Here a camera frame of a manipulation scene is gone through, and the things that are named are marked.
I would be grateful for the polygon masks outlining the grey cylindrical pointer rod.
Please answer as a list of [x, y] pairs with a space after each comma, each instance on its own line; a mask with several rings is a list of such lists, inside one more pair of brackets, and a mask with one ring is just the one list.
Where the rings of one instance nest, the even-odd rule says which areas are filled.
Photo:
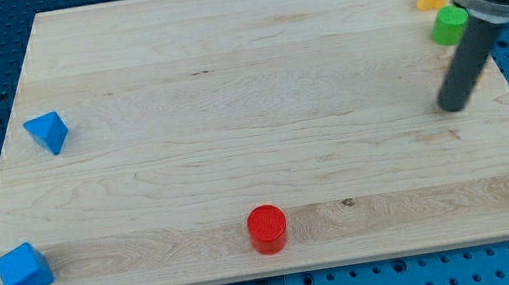
[[502, 28], [470, 16], [439, 89], [439, 108], [447, 112], [465, 108]]

